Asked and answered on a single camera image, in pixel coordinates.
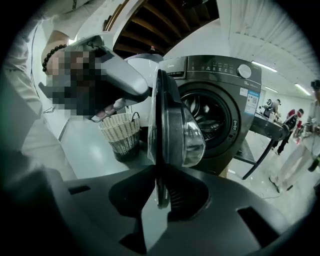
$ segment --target washing machine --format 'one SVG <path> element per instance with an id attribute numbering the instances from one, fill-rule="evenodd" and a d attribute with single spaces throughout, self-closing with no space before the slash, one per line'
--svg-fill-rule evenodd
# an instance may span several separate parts
<path id="1" fill-rule="evenodd" d="M 182 102 L 205 139 L 204 156 L 193 168 L 219 175 L 240 149 L 253 122 L 261 68 L 233 57 L 193 55 L 161 61 L 159 69 L 175 79 Z"/>

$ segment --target beaded bracelet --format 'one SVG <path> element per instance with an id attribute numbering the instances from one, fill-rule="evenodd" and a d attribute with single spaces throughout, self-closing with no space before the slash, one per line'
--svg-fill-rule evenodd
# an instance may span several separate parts
<path id="1" fill-rule="evenodd" d="M 52 49 L 52 50 L 46 55 L 46 57 L 44 58 L 44 61 L 43 61 L 43 63 L 42 63 L 42 67 L 43 67 L 42 71 L 43 71 L 43 72 L 46 72 L 46 71 L 47 71 L 47 63 L 48 63 L 48 61 L 49 61 L 49 58 L 50 58 L 55 52 L 57 52 L 58 50 L 60 50 L 60 49 L 62 49 L 62 48 L 66 48 L 66 47 L 67 47 L 66 44 L 64 44 L 64 45 L 60 44 L 59 46 L 56 46 L 54 49 Z"/>

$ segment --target white woven basket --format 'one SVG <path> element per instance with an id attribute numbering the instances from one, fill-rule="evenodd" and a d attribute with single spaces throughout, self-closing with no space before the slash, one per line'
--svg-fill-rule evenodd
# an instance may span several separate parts
<path id="1" fill-rule="evenodd" d="M 115 157 L 124 161 L 139 151 L 139 114 L 135 112 L 114 114 L 98 125 L 104 137 L 111 144 Z"/>

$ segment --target floor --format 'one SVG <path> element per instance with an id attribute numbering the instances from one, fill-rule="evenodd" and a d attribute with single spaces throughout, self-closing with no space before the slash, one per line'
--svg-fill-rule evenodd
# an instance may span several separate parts
<path id="1" fill-rule="evenodd" d="M 259 158 L 270 141 L 268 138 L 251 131 L 248 133 L 246 140 L 255 160 Z M 277 155 L 270 150 L 263 162 L 246 180 L 242 180 L 242 177 L 252 167 L 251 164 L 233 159 L 229 164 L 227 173 L 228 179 L 244 185 L 278 208 L 291 224 L 303 218 L 311 209 L 316 199 L 314 185 L 320 180 L 319 168 L 314 172 L 309 172 L 307 170 L 309 163 L 307 163 L 304 166 L 305 173 L 301 175 L 299 181 L 289 191 L 279 194 L 269 181 L 270 174 L 281 168 L 296 146 L 296 142 L 290 139 L 281 155 Z"/>

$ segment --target person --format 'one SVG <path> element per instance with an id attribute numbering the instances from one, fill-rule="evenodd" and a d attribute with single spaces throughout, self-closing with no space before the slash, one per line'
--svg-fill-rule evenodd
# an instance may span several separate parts
<path id="1" fill-rule="evenodd" d="M 302 126 L 302 121 L 300 120 L 300 118 L 302 118 L 302 116 L 304 115 L 304 110 L 302 108 L 300 108 L 297 112 L 296 110 L 292 109 L 289 111 L 289 113 L 286 115 L 286 120 L 284 121 L 284 125 L 288 125 L 289 127 L 289 134 L 288 136 L 281 142 L 281 145 L 279 146 L 279 148 L 277 149 L 277 151 L 275 152 L 277 155 L 280 156 L 281 152 L 284 151 L 285 145 L 287 143 L 289 143 L 289 138 L 291 136 L 291 134 L 293 133 L 295 127 L 297 126 L 298 129 L 301 128 Z M 273 146 L 272 146 L 272 150 L 275 150 L 275 148 L 278 146 L 279 141 L 275 141 Z"/>
<path id="2" fill-rule="evenodd" d="M 310 162 L 320 153 L 320 80 L 313 81 L 311 86 L 314 90 L 316 101 L 311 104 L 307 119 L 307 122 L 312 124 L 310 132 L 308 132 L 308 136 L 302 139 L 301 143 L 299 143 L 296 149 L 287 158 L 281 169 L 276 174 L 273 173 L 269 177 L 270 182 L 275 185 L 279 193 L 289 190 L 305 171 L 305 164 Z M 296 169 L 290 173 L 298 160 L 300 160 L 300 163 Z"/>
<path id="3" fill-rule="evenodd" d="M 270 114 L 272 112 L 274 112 L 275 114 L 277 114 L 279 117 L 281 117 L 281 114 L 279 113 L 279 108 L 278 106 L 281 105 L 281 101 L 280 99 L 277 99 L 276 101 L 272 102 L 271 104 L 266 104 L 264 107 L 265 107 L 265 110 L 264 110 L 264 113 L 263 115 L 267 118 L 270 117 Z"/>
<path id="4" fill-rule="evenodd" d="M 42 21 L 52 18 L 53 32 L 43 52 L 65 45 L 68 39 L 75 38 L 83 23 L 103 2 L 105 0 L 46 1 L 16 35 L 2 63 L 0 78 L 4 86 L 0 100 L 11 99 L 12 105 L 10 112 L 0 112 L 1 122 L 5 124 L 0 126 L 0 147 L 21 151 L 46 168 L 59 170 L 64 180 L 77 177 L 59 140 L 46 124 L 37 89 L 27 74 L 29 37 Z M 19 136 L 10 136 L 12 131 Z"/>

